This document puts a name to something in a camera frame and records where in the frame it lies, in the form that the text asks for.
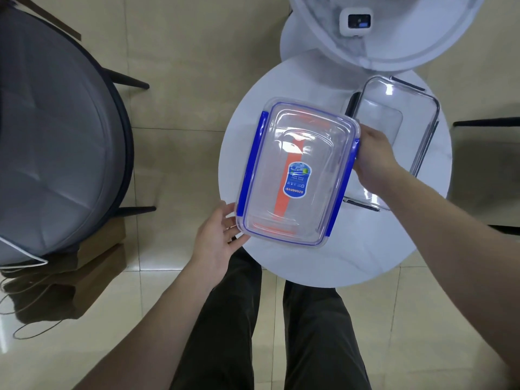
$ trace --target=white table top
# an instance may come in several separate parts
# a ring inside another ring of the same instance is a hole
[[[426,88],[413,71],[397,75]],[[332,62],[313,49],[265,74],[244,96],[231,117],[220,149],[218,184],[226,202],[236,201],[258,118],[273,97],[306,101],[340,113],[368,76]],[[444,114],[419,172],[419,179],[448,193],[451,138]],[[392,212],[374,212],[343,203],[328,242],[319,249],[294,248],[251,238],[245,249],[276,275],[314,287],[342,287],[372,279],[402,262],[415,246]]]
[[[471,25],[484,0],[290,0],[317,47],[340,64],[373,71],[405,71],[433,60]],[[339,33],[339,11],[369,7],[364,37]]]

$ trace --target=plastic food container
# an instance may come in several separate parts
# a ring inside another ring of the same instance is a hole
[[[438,124],[439,101],[421,87],[395,77],[370,78],[362,92],[354,93],[347,115],[387,136],[397,162],[417,176]],[[345,202],[372,210],[388,210],[380,197],[365,189],[354,173]]]
[[[330,236],[354,165],[360,128],[288,99],[266,104],[236,205],[245,234],[297,246]]]

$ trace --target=left hand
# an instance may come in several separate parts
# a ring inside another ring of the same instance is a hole
[[[195,237],[193,254],[188,263],[207,276],[208,286],[213,288],[222,281],[229,265],[231,255],[249,240],[242,235],[234,241],[231,238],[241,231],[237,227],[235,216],[226,217],[235,210],[235,203],[220,202],[217,209],[199,227]]]

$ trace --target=hand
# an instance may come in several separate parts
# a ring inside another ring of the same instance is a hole
[[[359,144],[354,170],[365,189],[384,199],[392,183],[408,173],[395,160],[384,133],[362,124]]]
[[[195,237],[195,246],[188,265],[197,267],[200,273],[207,276],[210,288],[220,283],[228,269],[231,255],[250,238],[244,234],[231,241],[232,237],[240,233],[235,216],[226,217],[234,209],[235,203],[226,205],[221,201],[218,208],[199,227]]]

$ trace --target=white cord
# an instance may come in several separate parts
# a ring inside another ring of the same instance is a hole
[[[12,243],[12,242],[7,241],[6,239],[2,238],[1,236],[0,236],[0,242],[3,242],[3,243],[5,243],[6,245],[9,245],[11,248],[16,249],[16,250],[17,250],[18,252],[20,252],[20,253],[23,253],[25,256],[30,257],[30,258],[33,258],[33,259],[35,259],[37,262],[39,262],[39,263],[37,263],[37,264],[27,264],[27,265],[22,265],[22,266],[8,266],[8,267],[0,267],[0,269],[13,269],[13,268],[40,267],[40,266],[42,266],[42,265],[45,265],[45,264],[49,263],[49,261],[47,261],[47,260],[45,260],[45,259],[43,259],[43,258],[41,258],[41,257],[37,257],[37,256],[35,256],[35,255],[33,255],[33,254],[30,254],[29,252],[26,252],[26,251],[23,250],[22,248],[16,246],[16,245],[15,245],[14,243]]]

